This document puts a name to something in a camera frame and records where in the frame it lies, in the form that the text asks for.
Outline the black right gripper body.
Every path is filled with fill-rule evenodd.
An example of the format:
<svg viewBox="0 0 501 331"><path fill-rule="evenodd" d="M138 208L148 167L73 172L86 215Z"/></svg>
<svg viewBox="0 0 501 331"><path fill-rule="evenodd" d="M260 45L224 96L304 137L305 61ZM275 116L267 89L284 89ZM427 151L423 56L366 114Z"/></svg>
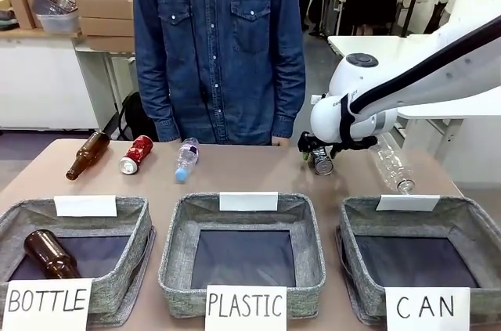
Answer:
<svg viewBox="0 0 501 331"><path fill-rule="evenodd" d="M311 153L316 149L324 148L327 144L315 137L312 133L308 131L303 131L297 142L298 150L301 153Z"/></svg>

